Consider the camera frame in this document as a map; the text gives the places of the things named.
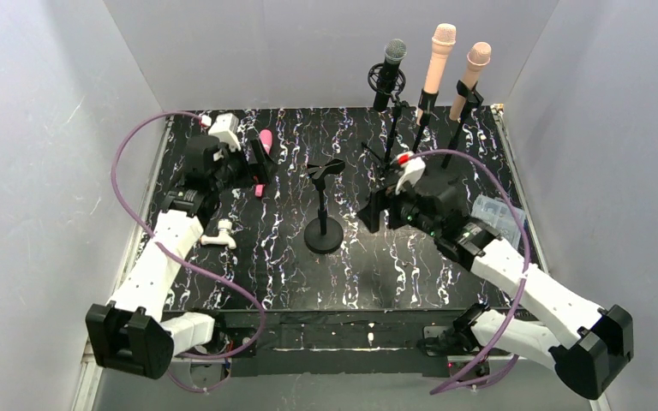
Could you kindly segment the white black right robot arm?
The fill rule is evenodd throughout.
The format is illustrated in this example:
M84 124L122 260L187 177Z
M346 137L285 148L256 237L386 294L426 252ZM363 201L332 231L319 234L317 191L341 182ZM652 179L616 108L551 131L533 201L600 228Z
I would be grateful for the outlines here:
M633 358L631 314L619 305L589 301L526 264L497 229L471 216L460 200L455 185L440 194L425 193L410 179L393 177L368 196L357 216L374 233L386 211L387 228L419 229L444 257L508 295L521 295L521 307L537 321L477 304L452 326L468 350L493 344L555 371L581 397L598 399Z

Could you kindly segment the black round-base microphone stand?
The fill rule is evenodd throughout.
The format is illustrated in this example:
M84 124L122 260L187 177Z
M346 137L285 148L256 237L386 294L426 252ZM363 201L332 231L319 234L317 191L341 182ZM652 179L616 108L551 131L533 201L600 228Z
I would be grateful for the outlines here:
M307 172L319 196L317 218L310 221L303 233L307 248L313 253L329 254L337 251L344 241L344 229L334 218L328 216L326 201L326 177L340 175L345 162L333 158L323 165L307 164Z

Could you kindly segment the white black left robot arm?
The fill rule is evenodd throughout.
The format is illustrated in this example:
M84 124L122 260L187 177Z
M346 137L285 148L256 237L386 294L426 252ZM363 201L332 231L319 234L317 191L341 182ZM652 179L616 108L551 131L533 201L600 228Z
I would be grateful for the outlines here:
M220 194L267 184L275 174L276 164L260 140L252 139L250 146L253 163L241 145L217 135L188 139L153 236L107 303L87 311L88 339L98 366L158 379L174 357L213 340L210 314L185 312L164 319L164 304L187 254L217 210Z

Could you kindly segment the pink microphone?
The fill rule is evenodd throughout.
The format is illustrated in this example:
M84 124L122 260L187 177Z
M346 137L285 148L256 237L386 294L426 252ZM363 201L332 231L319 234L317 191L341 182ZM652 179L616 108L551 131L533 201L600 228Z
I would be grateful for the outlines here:
M272 150L273 143L273 134L269 129L262 129L259 134L260 143L263 146L266 154L269 154ZM258 184L255 186L254 195L256 198L262 198L265 192L266 185Z

